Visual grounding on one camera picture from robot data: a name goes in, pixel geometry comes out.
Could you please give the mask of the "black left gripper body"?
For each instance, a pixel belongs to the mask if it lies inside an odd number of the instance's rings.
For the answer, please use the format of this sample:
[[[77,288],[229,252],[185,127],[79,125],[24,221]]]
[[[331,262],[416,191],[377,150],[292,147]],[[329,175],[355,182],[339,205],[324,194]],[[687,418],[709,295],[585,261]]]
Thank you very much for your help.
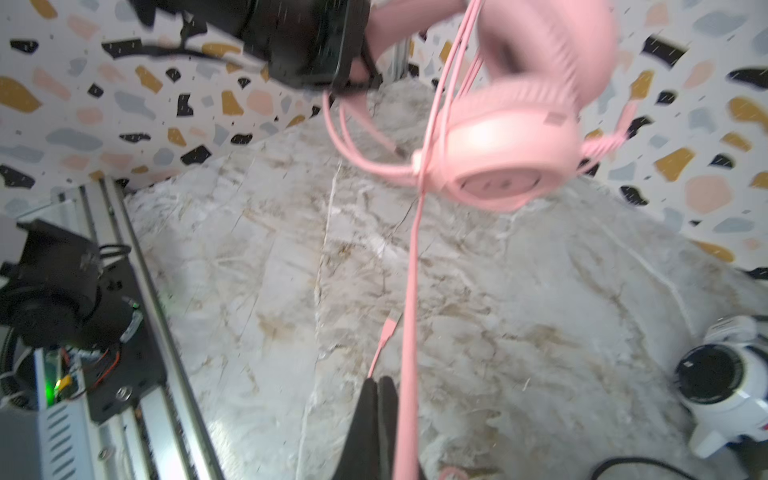
[[[357,93],[381,85],[366,39],[368,1],[132,1],[138,20],[153,27],[156,13],[183,18],[176,47],[147,45],[150,57],[189,56],[222,61],[186,42],[211,25],[243,42],[243,52],[266,63],[271,77],[303,90]]]

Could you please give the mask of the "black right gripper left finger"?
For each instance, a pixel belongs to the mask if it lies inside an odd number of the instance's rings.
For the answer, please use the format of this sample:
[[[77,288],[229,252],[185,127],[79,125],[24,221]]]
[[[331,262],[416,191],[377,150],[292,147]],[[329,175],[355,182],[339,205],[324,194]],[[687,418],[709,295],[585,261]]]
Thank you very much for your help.
[[[332,480],[380,478],[377,383],[363,382],[341,456]]]

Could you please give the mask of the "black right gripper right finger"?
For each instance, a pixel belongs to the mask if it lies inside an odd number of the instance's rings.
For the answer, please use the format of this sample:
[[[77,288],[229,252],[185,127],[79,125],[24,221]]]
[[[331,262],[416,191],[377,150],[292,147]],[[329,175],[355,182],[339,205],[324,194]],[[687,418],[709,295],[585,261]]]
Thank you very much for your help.
[[[377,382],[377,432],[379,478],[392,480],[396,452],[399,397],[394,380],[382,376]]]

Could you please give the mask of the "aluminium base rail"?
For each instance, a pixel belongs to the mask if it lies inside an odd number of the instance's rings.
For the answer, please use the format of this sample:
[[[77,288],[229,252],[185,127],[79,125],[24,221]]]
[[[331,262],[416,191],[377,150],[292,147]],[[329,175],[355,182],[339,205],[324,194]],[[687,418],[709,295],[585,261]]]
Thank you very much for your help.
[[[112,179],[1,221],[1,475],[223,475]]]

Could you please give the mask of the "white black headphones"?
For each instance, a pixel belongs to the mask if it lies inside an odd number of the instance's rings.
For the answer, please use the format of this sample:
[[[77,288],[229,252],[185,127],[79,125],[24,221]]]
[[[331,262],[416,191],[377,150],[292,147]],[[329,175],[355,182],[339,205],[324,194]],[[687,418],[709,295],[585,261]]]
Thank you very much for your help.
[[[767,317],[735,315],[711,325],[674,371],[695,428],[688,445],[707,458],[729,443],[767,440]]]

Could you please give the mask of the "pink headphones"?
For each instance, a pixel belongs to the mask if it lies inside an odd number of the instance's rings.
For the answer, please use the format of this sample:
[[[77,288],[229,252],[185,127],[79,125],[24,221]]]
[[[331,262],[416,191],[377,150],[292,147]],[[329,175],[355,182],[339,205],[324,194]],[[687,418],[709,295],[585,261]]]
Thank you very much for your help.
[[[393,1],[373,11],[373,54],[460,16],[423,146],[405,165],[365,159],[347,129],[338,149],[370,173],[483,210],[514,211],[620,148],[637,105],[613,133],[585,139],[582,109],[617,64],[617,22],[607,1]]]

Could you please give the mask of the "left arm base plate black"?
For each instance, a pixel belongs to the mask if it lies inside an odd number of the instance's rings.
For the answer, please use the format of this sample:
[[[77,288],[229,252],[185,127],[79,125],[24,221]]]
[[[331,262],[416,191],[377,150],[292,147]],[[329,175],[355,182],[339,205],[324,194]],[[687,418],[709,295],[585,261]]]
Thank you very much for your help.
[[[83,399],[102,424],[167,379],[125,243],[97,244],[37,219],[1,275],[1,392],[31,410]]]

